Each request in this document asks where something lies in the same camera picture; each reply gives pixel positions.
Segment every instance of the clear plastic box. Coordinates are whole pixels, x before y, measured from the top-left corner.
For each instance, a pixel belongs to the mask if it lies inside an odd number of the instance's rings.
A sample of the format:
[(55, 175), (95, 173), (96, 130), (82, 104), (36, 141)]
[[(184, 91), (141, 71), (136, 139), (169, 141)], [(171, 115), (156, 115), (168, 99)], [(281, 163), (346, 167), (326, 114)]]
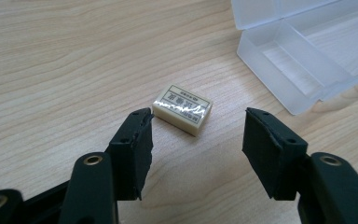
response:
[(358, 0), (232, 0), (238, 55), (296, 115), (358, 83)]

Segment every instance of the plastic box lid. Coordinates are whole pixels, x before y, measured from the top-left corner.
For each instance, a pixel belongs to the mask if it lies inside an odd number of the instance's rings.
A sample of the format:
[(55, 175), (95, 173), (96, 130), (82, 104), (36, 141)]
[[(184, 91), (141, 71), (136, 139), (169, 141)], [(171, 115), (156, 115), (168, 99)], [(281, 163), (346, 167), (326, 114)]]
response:
[(232, 0), (238, 55), (292, 114), (358, 83), (358, 0)]

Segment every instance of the white eraser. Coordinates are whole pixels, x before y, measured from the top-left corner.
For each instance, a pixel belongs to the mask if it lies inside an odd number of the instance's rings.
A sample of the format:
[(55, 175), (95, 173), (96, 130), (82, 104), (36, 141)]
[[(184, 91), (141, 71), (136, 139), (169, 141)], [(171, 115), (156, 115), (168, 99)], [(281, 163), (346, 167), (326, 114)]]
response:
[(194, 136), (199, 134), (213, 102), (192, 91), (170, 85), (153, 103), (153, 113), (170, 124)]

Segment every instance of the light wood tabletop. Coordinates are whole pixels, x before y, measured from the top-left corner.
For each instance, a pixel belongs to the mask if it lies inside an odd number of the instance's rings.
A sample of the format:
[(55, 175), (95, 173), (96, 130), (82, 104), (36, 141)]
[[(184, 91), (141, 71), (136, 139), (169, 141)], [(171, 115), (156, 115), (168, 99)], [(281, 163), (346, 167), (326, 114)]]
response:
[(104, 151), (169, 84), (213, 100), (198, 137), (154, 118), (142, 201), (121, 223), (300, 223), (241, 152), (246, 107), (268, 111), (358, 172), (358, 86), (290, 115), (237, 56), (228, 0), (0, 0), (0, 189), (29, 199)]

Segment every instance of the printed text on eraser sleeve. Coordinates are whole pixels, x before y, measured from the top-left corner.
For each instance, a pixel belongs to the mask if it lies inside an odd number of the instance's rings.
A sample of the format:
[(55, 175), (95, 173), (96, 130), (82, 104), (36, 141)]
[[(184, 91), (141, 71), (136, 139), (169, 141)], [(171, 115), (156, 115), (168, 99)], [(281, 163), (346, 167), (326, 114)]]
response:
[(156, 117), (197, 136), (212, 104), (213, 102), (205, 97), (171, 85), (162, 91), (152, 108)]

